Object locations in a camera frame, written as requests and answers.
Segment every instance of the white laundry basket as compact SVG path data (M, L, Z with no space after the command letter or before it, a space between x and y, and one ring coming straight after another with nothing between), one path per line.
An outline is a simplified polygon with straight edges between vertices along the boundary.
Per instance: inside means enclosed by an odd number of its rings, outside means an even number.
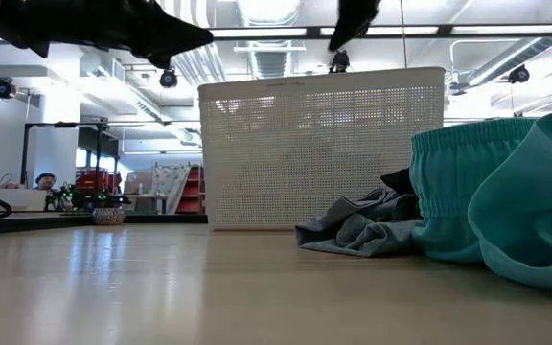
M412 68L199 88L213 229L290 229L408 167L413 134L441 127L445 70Z

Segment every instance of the small bowl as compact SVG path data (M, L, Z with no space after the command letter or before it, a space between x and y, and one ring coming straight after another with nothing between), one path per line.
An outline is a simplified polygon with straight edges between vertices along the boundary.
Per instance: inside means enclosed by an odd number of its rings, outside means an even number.
M93 221L97 225L121 225L125 221L125 211L120 208L95 209Z

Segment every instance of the gray cloth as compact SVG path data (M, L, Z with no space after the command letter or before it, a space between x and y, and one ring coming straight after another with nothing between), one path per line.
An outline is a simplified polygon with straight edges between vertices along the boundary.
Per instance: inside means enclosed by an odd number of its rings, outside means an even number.
M324 216L295 226L300 248L365 258L416 249L412 229L424 226L415 195L376 189L353 202L338 199Z

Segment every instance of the white pillar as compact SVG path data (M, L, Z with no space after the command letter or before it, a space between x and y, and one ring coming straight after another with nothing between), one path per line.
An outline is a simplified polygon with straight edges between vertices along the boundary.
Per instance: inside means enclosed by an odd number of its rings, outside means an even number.
M78 122L81 118L81 95L66 87L53 87L39 99L41 123ZM52 173L57 177L56 187L64 182L76 181L77 128L36 127L31 130L34 144L34 180L41 173Z

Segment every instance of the fabric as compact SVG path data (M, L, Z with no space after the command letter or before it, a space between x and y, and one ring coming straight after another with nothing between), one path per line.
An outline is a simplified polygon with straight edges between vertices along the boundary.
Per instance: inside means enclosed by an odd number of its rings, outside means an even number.
M366 258L408 253L416 248L412 229L423 224L417 200L390 189L376 189L357 202L341 197L324 216L295 227L297 244Z
M166 214L175 213L190 170L190 167L182 165L152 167L151 193L167 197Z
M410 169L402 169L398 172L388 173L380 177L380 180L389 188L401 195L415 194L410 182Z
M413 238L433 259L480 263L468 206L478 186L508 158L532 127L531 119L502 119L440 128L412 137L410 180L425 226Z
M493 272L552 288L552 115L480 185L469 219Z

